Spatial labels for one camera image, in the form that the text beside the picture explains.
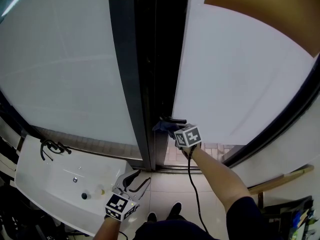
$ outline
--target sleeve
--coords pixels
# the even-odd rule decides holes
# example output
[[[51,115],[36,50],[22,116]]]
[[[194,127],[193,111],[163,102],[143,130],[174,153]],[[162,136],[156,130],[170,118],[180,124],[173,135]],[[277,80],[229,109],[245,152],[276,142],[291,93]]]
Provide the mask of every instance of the sleeve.
[[[251,197],[235,201],[226,214],[229,240],[278,240],[272,237],[268,224]]]

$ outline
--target wooden board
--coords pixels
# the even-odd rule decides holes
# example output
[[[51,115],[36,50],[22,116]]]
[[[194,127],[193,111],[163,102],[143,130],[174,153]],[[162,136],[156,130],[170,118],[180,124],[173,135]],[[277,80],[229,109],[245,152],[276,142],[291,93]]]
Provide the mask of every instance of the wooden board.
[[[282,186],[288,182],[291,182],[291,181],[295,180],[296,178],[299,178],[300,176],[302,176],[308,172],[313,171],[314,168],[315,167],[313,165],[307,164],[307,165],[299,168],[298,170],[295,170],[295,171],[290,172],[288,174],[284,174],[282,176],[271,179],[271,180],[266,181],[264,183],[261,183],[259,185],[249,187],[248,188],[249,192],[251,195],[256,195],[256,194],[259,194],[259,193],[262,193],[262,192],[265,192],[268,190],[272,190],[276,187],[279,187],[279,186]]]

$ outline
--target foot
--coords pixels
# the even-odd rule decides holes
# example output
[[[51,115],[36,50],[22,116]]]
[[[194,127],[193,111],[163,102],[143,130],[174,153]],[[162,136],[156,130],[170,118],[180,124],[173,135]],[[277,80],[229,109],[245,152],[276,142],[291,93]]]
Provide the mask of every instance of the foot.
[[[150,212],[146,219],[147,222],[157,222],[157,215],[155,212]]]
[[[172,216],[172,215],[179,215],[180,212],[181,212],[181,209],[182,209],[181,202],[176,202],[171,208],[169,217]]]

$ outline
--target door handle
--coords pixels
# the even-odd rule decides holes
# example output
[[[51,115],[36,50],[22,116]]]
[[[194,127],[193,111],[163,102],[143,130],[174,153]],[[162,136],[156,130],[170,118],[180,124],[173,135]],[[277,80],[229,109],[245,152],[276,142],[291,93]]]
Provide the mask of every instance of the door handle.
[[[172,124],[185,125],[187,123],[187,120],[185,120],[185,119],[173,119],[173,118],[171,118],[171,116],[165,116],[165,115],[162,115],[160,117],[160,119],[162,119],[163,121],[166,121],[168,123],[172,123]]]

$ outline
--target person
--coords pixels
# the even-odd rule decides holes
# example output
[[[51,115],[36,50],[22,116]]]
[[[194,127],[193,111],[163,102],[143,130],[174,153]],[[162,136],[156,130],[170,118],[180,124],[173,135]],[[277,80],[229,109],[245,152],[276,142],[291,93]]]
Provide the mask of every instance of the person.
[[[190,148],[183,148],[187,157]],[[219,198],[226,212],[226,226],[230,240],[278,240],[272,235],[260,210],[252,199],[240,177],[231,169],[208,155],[199,146],[192,159],[209,182],[213,192]],[[157,221],[155,213],[150,213],[136,232],[134,240],[214,240],[200,227],[187,221],[180,215],[181,203],[176,203],[166,220]],[[107,217],[94,240],[116,240],[120,221]]]

